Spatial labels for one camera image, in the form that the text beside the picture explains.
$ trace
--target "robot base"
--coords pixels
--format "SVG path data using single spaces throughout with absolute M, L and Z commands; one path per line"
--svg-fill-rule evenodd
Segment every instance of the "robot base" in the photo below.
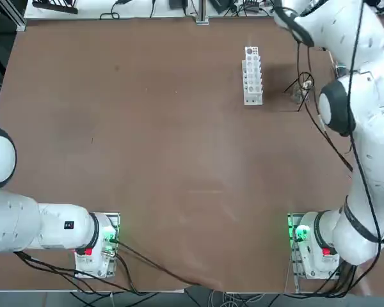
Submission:
M 296 292 L 300 292 L 299 278 L 327 279 L 339 266 L 339 255 L 323 255 L 323 250 L 316 242 L 316 216 L 316 212 L 287 215 Z
M 76 258 L 76 270 L 97 276 L 108 278 L 115 276 L 116 258 L 118 252 L 116 243 L 109 240 L 118 240 L 120 227 L 120 213 L 94 212 L 99 222 L 99 236 L 97 243 L 91 250 L 86 250 L 84 255 L 74 253 Z M 78 278 L 91 278 L 87 275 L 76 274 Z

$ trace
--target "metal bracket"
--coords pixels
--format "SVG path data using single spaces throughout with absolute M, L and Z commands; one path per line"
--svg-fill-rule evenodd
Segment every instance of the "metal bracket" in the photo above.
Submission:
M 0 0 L 0 7 L 16 25 L 16 31 L 26 30 L 26 21 L 11 0 Z
M 206 16 L 206 0 L 200 0 L 199 12 L 198 16 L 195 19 L 195 22 L 198 25 L 209 25 L 209 18 L 208 16 Z
M 119 241 L 118 237 L 120 235 L 121 213 L 119 212 L 101 212 L 101 213 L 105 214 L 111 221 L 111 224 L 116 230 L 115 240 Z M 115 246 L 115 253 L 118 253 L 118 244 Z M 108 265 L 107 277 L 115 276 L 115 273 L 116 273 L 116 260 L 111 259 Z

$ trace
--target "table surface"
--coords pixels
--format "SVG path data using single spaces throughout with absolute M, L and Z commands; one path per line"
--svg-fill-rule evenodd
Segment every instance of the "table surface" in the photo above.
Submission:
M 248 45 L 261 55 L 259 107 L 243 105 Z M 32 24 L 17 35 L 0 96 L 0 126 L 19 158 L 7 190 L 119 211 L 122 240 L 210 288 L 292 292 L 287 213 L 337 208 L 350 184 L 305 110 L 292 112 L 282 94 L 296 77 L 295 52 L 266 19 Z M 323 51 L 311 56 L 319 87 L 330 62 Z M 71 251 L 31 253 L 74 265 Z M 139 289 L 185 287 L 125 256 Z M 121 271 L 114 280 L 127 284 Z M 384 295 L 384 252 L 362 285 Z M 49 289 L 71 286 L 0 255 L 0 290 Z

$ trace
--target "green led light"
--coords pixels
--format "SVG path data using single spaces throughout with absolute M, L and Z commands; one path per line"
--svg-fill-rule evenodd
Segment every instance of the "green led light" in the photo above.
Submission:
M 299 225 L 296 229 L 296 237 L 298 242 L 306 241 L 310 227 L 306 225 Z

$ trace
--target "metal stand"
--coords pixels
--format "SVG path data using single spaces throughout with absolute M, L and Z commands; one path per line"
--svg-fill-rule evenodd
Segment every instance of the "metal stand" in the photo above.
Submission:
M 206 15 L 206 0 L 199 0 L 199 11 L 196 18 L 196 24 L 209 25 L 209 18 Z
M 24 31 L 26 29 L 26 21 L 10 0 L 0 0 L 0 7 L 8 18 L 15 23 L 16 31 Z

